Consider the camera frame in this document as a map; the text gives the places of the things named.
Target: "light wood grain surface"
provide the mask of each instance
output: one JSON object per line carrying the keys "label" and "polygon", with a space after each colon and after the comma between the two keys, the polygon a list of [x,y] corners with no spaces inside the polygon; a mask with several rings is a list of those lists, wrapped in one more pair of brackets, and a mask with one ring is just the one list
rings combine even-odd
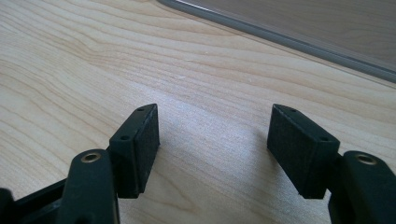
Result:
{"label": "light wood grain surface", "polygon": [[122,223],[329,223],[266,149],[274,103],[396,171],[395,84],[153,0],[1,1],[0,78],[0,187],[16,199],[151,103],[162,144]]}

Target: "black plastic part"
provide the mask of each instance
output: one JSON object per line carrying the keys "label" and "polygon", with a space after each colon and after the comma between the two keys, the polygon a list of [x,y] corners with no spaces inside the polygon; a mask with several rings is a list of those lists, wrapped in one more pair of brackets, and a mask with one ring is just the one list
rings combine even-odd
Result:
{"label": "black plastic part", "polygon": [[356,214],[347,194],[332,194],[329,200],[329,214],[332,224],[356,223]]}
{"label": "black plastic part", "polygon": [[119,209],[108,152],[92,149],[70,165],[57,224],[116,224]]}
{"label": "black plastic part", "polygon": [[0,189],[0,223],[9,223],[15,206],[14,198],[8,189]]}
{"label": "black plastic part", "polygon": [[10,201],[9,196],[3,194],[7,189],[0,189],[0,201],[8,199],[7,207],[0,208],[0,223],[54,223],[61,203],[64,182],[65,180],[61,180],[16,202]]}
{"label": "black plastic part", "polygon": [[137,198],[145,191],[159,145],[155,104],[137,108],[110,138],[108,151],[119,198]]}
{"label": "black plastic part", "polygon": [[382,160],[348,151],[341,163],[341,179],[354,208],[354,223],[396,223],[396,177]]}
{"label": "black plastic part", "polygon": [[293,108],[274,105],[267,147],[306,199],[322,199],[340,142]]}
{"label": "black plastic part", "polygon": [[[81,185],[75,185],[75,188],[73,189],[70,189],[69,187],[69,189],[67,190],[69,195],[65,196],[66,198],[68,198],[65,204],[69,208],[71,205],[73,205],[73,203],[78,204],[75,209],[79,210],[74,212],[79,213],[79,211],[83,209],[87,210],[93,208],[96,211],[102,209],[99,207],[103,207],[106,209],[108,208],[109,204],[113,204],[115,202],[116,210],[111,210],[111,212],[117,214],[117,219],[114,219],[116,220],[116,222],[114,223],[118,223],[117,220],[120,220],[120,218],[118,217],[117,197],[115,197],[114,201],[107,200],[105,202],[102,200],[100,203],[98,203],[95,201],[89,202],[90,199],[80,196],[78,196],[79,199],[77,199],[75,198],[75,196],[79,195],[80,192],[86,191],[88,191],[89,194],[94,194],[95,192],[99,191],[107,193],[111,188],[113,188],[110,190],[112,194],[116,195],[116,188],[110,187],[108,185],[111,183],[112,186],[114,181],[116,181],[119,186],[119,196],[121,197],[123,196],[125,198],[137,198],[138,194],[145,190],[146,183],[149,178],[149,173],[152,164],[154,163],[158,146],[160,144],[157,105],[145,105],[137,108],[136,111],[122,124],[122,126],[114,134],[112,139],[113,141],[110,141],[110,145],[112,146],[112,148],[110,149],[109,146],[107,148],[107,151],[105,151],[105,154],[110,154],[107,155],[107,157],[111,160],[111,164],[109,166],[112,166],[113,172],[106,172],[108,176],[105,175],[103,176],[103,178],[101,177],[101,181],[97,181],[97,179],[95,180],[95,178],[99,178],[95,175],[81,179]],[[76,158],[81,157],[81,155],[84,155],[86,153],[88,153],[88,151],[76,156]],[[76,178],[81,178],[81,176],[87,172],[93,172],[92,170],[90,170],[90,166],[80,165],[78,168],[75,167],[73,169],[75,173],[73,176]],[[76,175],[78,173],[76,169],[81,169],[79,175]],[[50,185],[24,198],[21,198],[16,202],[14,202],[12,194],[8,189],[0,189],[0,223],[55,223],[61,204],[64,204],[63,192],[65,182],[66,179],[61,180],[53,185]],[[70,201],[70,194],[73,194],[72,201],[74,200],[71,203],[68,202]],[[69,216],[67,215],[67,213],[70,212],[67,210],[69,208],[65,208],[66,210],[63,209],[62,213],[66,214],[63,216]],[[69,219],[66,220],[69,220],[69,223],[78,224],[88,223],[89,221],[91,221],[91,218],[96,219],[91,215],[84,215],[77,220],[73,220],[71,216]]]}

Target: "glass panel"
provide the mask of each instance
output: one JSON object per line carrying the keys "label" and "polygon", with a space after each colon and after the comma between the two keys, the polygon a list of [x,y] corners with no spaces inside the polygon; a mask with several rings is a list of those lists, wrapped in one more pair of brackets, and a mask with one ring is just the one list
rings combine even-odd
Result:
{"label": "glass panel", "polygon": [[160,0],[160,2],[396,82],[396,1]]}

